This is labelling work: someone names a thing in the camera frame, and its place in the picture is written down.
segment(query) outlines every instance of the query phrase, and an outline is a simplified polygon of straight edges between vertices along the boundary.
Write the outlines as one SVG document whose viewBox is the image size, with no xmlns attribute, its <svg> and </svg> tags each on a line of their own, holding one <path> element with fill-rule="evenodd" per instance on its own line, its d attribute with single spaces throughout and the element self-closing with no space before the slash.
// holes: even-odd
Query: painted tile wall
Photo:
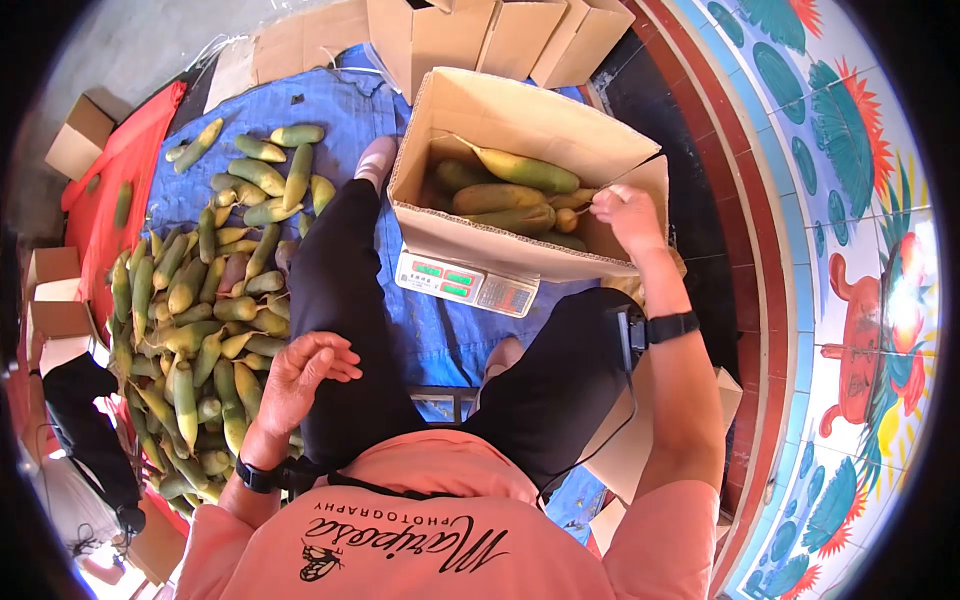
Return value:
<svg viewBox="0 0 960 600">
<path fill-rule="evenodd" d="M 831 0 L 673 4 L 756 128 L 796 280 L 777 483 L 724 591 L 830 597 L 892 514 L 924 433 L 939 326 L 924 167 L 876 57 Z"/>
</svg>

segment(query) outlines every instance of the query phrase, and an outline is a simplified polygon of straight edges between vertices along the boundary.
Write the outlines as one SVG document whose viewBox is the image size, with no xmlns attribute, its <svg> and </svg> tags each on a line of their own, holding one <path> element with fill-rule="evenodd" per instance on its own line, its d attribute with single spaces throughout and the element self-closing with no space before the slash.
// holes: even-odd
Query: hand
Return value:
<svg viewBox="0 0 960 600">
<path fill-rule="evenodd" d="M 666 250 L 650 194 L 629 185 L 611 185 L 593 196 L 590 212 L 613 227 L 616 241 L 635 263 L 643 262 L 649 251 Z"/>
<path fill-rule="evenodd" d="M 263 430 L 283 437 L 300 425 L 324 379 L 348 383 L 363 372 L 350 342 L 329 331 L 301 335 L 274 357 L 256 419 Z"/>
</svg>

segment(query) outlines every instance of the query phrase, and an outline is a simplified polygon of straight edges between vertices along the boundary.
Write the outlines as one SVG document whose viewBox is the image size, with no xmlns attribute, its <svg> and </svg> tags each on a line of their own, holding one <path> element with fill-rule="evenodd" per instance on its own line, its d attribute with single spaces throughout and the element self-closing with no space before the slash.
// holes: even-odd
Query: pink t-shirt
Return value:
<svg viewBox="0 0 960 600">
<path fill-rule="evenodd" d="M 627 511 L 603 561 L 536 508 L 505 456 L 443 429 L 378 444 L 343 474 L 411 500 L 319 483 L 257 530 L 194 513 L 177 598 L 706 598 L 719 499 L 678 481 Z"/>
</svg>

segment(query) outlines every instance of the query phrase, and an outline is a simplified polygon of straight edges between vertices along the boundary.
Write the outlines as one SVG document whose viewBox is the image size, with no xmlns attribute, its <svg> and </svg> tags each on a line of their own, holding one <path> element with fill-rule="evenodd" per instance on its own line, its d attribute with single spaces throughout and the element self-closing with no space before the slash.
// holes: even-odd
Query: red tile border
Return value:
<svg viewBox="0 0 960 600">
<path fill-rule="evenodd" d="M 770 468 L 773 466 L 773 459 L 776 454 L 776 446 L 779 441 L 780 420 L 783 415 L 784 402 L 786 398 L 786 360 L 787 360 L 787 318 L 786 318 L 786 291 L 783 279 L 783 268 L 780 262 L 780 244 L 777 238 L 777 232 L 774 227 L 773 214 L 770 203 L 767 198 L 766 187 L 760 177 L 759 169 L 756 165 L 756 158 L 751 152 L 750 142 L 747 135 L 740 125 L 733 109 L 730 99 L 727 97 L 723 86 L 717 79 L 713 70 L 710 68 L 707 59 L 703 56 L 699 47 L 684 30 L 680 22 L 667 9 L 661 0 L 644 0 L 644 4 L 649 8 L 650 13 L 660 23 L 660 36 L 652 35 L 650 26 L 652 20 L 644 14 L 644 11 L 634 2 L 634 0 L 621 0 L 621 2 L 637 16 L 634 24 L 634 30 L 641 40 L 650 48 L 651 56 L 655 63 L 666 74 L 665 79 L 674 80 L 668 82 L 677 96 L 678 105 L 681 107 L 684 117 L 688 119 L 691 126 L 691 132 L 695 129 L 697 150 L 704 162 L 705 169 L 708 172 L 710 184 L 714 187 L 717 197 L 717 207 L 721 215 L 721 225 L 724 228 L 724 237 L 728 244 L 728 253 L 733 262 L 742 263 L 733 266 L 734 271 L 746 273 L 753 271 L 756 267 L 750 267 L 754 264 L 752 250 L 745 248 L 742 244 L 743 239 L 749 239 L 744 235 L 746 222 L 743 220 L 743 211 L 740 210 L 740 220 L 738 222 L 735 209 L 739 207 L 739 199 L 731 192 L 735 186 L 731 187 L 731 181 L 724 179 L 724 173 L 730 173 L 730 165 L 727 163 L 727 169 L 721 167 L 727 162 L 726 156 L 722 153 L 722 146 L 719 145 L 720 136 L 727 140 L 733 156 L 735 157 L 737 170 L 742 178 L 746 201 L 750 207 L 751 220 L 756 231 L 756 239 L 759 254 L 759 264 L 763 270 L 763 292 L 762 301 L 765 305 L 767 319 L 763 324 L 766 327 L 769 340 L 769 351 L 766 357 L 762 357 L 759 351 L 760 327 L 754 327 L 754 313 L 747 308 L 741 308 L 741 303 L 746 303 L 752 309 L 757 307 L 756 323 L 759 325 L 759 302 L 760 294 L 756 286 L 756 273 L 753 277 L 753 287 L 757 291 L 756 300 L 747 299 L 746 295 L 750 289 L 750 279 L 742 274 L 738 274 L 734 280 L 735 302 L 737 304 L 738 328 L 741 322 L 745 328 L 751 329 L 743 331 L 742 337 L 737 343 L 738 363 L 740 369 L 740 379 L 744 388 L 744 398 L 741 400 L 743 414 L 738 411 L 738 423 L 743 425 L 737 427 L 734 432 L 734 445 L 738 451 L 749 452 L 747 440 L 754 438 L 754 428 L 747 425 L 751 417 L 756 421 L 757 405 L 759 392 L 759 374 L 761 361 L 765 360 L 767 364 L 768 393 L 766 397 L 763 423 L 757 423 L 756 426 L 762 428 L 760 443 L 756 455 L 750 457 L 750 461 L 755 464 L 753 479 L 749 485 L 745 485 L 746 468 L 741 464 L 742 461 L 731 460 L 731 466 L 727 474 L 727 485 L 724 489 L 724 503 L 729 504 L 728 510 L 735 511 L 739 505 L 743 488 L 746 487 L 747 497 L 743 502 L 743 511 L 741 519 L 744 522 L 750 522 L 754 519 L 756 513 L 762 508 L 760 500 L 764 493 L 766 479 Z M 680 54 L 683 55 L 685 62 L 690 66 L 691 73 L 687 73 L 688 79 L 674 79 L 676 72 L 676 56 L 668 58 L 663 52 L 670 49 L 663 35 L 669 36 Z M 696 108 L 690 108 L 689 113 L 689 89 L 686 82 L 692 79 L 700 84 L 707 97 L 707 102 L 713 108 L 719 128 L 716 134 L 711 135 L 708 128 L 700 125 L 702 115 Z M 737 527 L 727 536 L 726 544 L 730 545 L 730 552 L 726 554 L 723 562 L 717 566 L 716 576 L 710 585 L 709 597 L 717 594 L 720 584 L 726 578 L 727 574 L 734 567 L 739 550 L 747 541 L 749 527 Z"/>
<path fill-rule="evenodd" d="M 673 92 L 673 97 L 677 101 L 677 106 L 680 107 L 680 112 L 684 115 L 686 127 L 690 130 L 693 139 L 699 140 L 710 134 L 716 137 L 716 132 L 713 130 L 713 121 L 710 120 L 710 115 L 704 108 L 704 102 L 700 99 L 700 94 L 697 93 L 693 82 L 685 73 L 681 79 L 670 84 L 670 91 Z M 724 162 L 729 173 L 730 166 L 726 165 L 726 161 Z"/>
</svg>

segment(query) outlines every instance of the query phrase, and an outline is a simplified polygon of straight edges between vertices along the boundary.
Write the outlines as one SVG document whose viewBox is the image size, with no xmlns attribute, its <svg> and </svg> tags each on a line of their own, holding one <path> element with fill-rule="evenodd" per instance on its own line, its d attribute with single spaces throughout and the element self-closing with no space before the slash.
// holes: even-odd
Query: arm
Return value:
<svg viewBox="0 0 960 600">
<path fill-rule="evenodd" d="M 683 280 L 666 250 L 653 201 L 645 192 L 614 185 L 598 193 L 590 211 L 609 223 L 640 272 L 648 319 L 690 310 Z M 725 441 L 720 394 L 700 332 L 650 346 L 654 373 L 653 446 L 634 501 L 674 481 L 703 481 L 719 492 Z"/>
<path fill-rule="evenodd" d="M 330 378 L 347 383 L 362 375 L 355 366 L 360 357 L 349 346 L 350 342 L 335 333 L 314 331 L 297 338 L 274 358 L 260 412 L 240 448 L 244 463 L 261 470 L 275 468 L 286 458 L 290 433 L 310 411 L 320 382 Z M 256 529 L 279 510 L 280 492 L 252 492 L 234 472 L 219 506 Z"/>
</svg>

